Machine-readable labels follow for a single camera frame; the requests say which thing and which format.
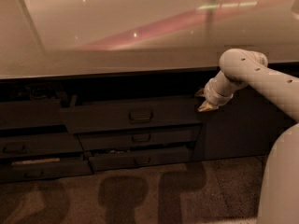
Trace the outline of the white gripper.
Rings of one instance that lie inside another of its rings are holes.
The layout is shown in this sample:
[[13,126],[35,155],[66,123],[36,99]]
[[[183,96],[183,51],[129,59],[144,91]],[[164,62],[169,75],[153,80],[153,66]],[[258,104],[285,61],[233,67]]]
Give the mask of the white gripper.
[[199,89],[194,97],[204,97],[206,100],[197,108],[198,112],[209,112],[219,109],[219,106],[226,105],[234,94],[230,88],[223,82],[212,78],[208,81],[204,88]]

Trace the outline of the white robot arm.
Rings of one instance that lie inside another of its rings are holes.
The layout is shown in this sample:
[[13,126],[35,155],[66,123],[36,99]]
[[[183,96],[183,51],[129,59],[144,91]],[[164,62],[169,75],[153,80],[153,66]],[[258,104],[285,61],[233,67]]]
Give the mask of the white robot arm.
[[272,118],[258,114],[253,129],[270,130],[273,145],[263,171],[256,224],[299,223],[299,79],[268,67],[261,52],[228,49],[219,59],[219,73],[196,95],[199,112],[219,109],[247,86],[273,108]]

